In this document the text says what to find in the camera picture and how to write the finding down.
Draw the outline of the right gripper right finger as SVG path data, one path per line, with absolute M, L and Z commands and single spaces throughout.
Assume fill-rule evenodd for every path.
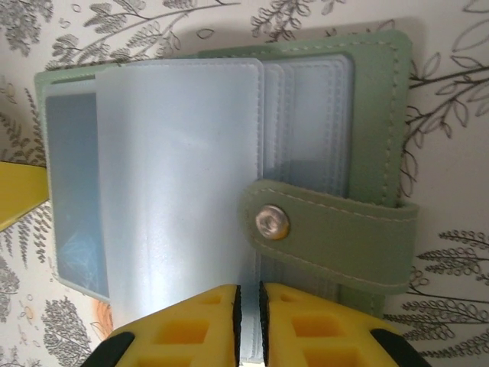
M 266 366 L 406 366 L 407 341 L 383 320 L 277 283 L 260 285 Z

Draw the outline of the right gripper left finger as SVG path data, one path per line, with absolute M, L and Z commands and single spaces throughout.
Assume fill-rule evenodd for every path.
M 238 366 L 241 287 L 222 285 L 114 330 L 87 366 Z

